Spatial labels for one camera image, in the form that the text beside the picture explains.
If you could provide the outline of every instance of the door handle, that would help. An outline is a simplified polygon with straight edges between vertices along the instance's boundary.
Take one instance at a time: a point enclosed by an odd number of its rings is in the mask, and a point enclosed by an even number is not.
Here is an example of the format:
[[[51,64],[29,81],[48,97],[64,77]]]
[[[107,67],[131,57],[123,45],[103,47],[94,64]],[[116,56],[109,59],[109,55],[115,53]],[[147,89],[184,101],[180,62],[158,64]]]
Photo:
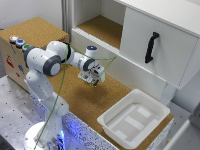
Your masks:
[[[158,38],[160,35],[156,32],[153,32],[153,36],[149,40],[148,48],[147,48],[147,53],[145,56],[145,63],[149,63],[150,61],[153,60],[153,57],[151,56],[153,46],[154,46],[154,40]]]

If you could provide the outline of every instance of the empty plastic bin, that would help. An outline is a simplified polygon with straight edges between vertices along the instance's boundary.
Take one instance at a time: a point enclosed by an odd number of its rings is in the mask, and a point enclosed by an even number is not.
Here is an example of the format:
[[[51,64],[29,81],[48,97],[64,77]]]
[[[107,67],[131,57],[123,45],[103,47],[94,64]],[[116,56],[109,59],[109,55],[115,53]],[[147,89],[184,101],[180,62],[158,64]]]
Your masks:
[[[97,121],[105,133],[126,149],[135,149],[170,113],[170,109],[135,89]]]

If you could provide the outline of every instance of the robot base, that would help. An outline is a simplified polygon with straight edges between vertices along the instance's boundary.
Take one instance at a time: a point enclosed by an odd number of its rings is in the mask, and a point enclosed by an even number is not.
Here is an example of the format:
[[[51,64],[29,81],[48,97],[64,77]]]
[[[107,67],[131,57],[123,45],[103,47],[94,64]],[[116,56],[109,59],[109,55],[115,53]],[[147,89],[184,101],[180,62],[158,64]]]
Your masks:
[[[36,143],[34,140],[34,137],[37,135],[37,133],[39,132],[39,130],[42,128],[43,125],[44,125],[44,122],[37,123],[26,132],[25,137],[24,137],[24,150],[46,150],[39,146],[36,146],[35,148]],[[66,146],[65,149],[67,149],[70,142],[70,138],[67,134],[69,133],[68,132],[65,133],[65,146]]]

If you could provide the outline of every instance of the brown box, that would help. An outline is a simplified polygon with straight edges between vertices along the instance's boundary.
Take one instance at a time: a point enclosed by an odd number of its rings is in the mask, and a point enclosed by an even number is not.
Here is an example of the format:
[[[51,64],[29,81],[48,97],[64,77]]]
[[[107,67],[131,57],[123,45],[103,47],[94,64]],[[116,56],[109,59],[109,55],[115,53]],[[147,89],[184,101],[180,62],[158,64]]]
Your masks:
[[[12,35],[17,35],[20,39],[25,40],[26,44],[44,50],[47,44],[54,40],[69,42],[69,35],[39,17],[0,31],[0,51],[5,71],[9,77],[28,91],[24,79],[29,69],[25,65],[22,50],[10,44],[9,38]]]

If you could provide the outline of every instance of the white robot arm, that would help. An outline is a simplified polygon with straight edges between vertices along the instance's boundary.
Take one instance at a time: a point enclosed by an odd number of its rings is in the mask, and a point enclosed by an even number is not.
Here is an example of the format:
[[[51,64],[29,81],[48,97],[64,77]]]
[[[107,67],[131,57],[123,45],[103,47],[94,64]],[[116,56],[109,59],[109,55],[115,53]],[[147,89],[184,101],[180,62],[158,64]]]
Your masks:
[[[94,46],[88,46],[86,49],[86,55],[92,58],[97,58],[97,48]],[[60,71],[61,63],[67,61],[67,63],[80,68],[81,72],[79,77],[88,83],[97,84],[98,81],[103,82],[105,80],[105,74],[103,73],[104,68],[97,60],[77,53],[69,46],[69,44],[58,41],[50,42],[47,45],[46,51],[36,47],[29,47],[24,51],[24,60],[27,67],[30,69],[26,75],[26,83],[29,89],[34,92],[38,99],[40,99],[40,102],[47,108],[45,121],[47,121],[57,97],[53,86],[46,76],[55,76]],[[65,145],[65,142],[64,139],[60,139],[60,135],[63,130],[62,116],[68,113],[68,109],[69,105],[67,102],[59,97],[54,112],[38,143],[42,150],[51,149],[49,143],[55,143],[55,141],[62,141],[62,144],[56,143],[50,145],[65,150],[65,146],[63,146]],[[38,132],[35,140],[38,140],[42,129],[43,128]]]

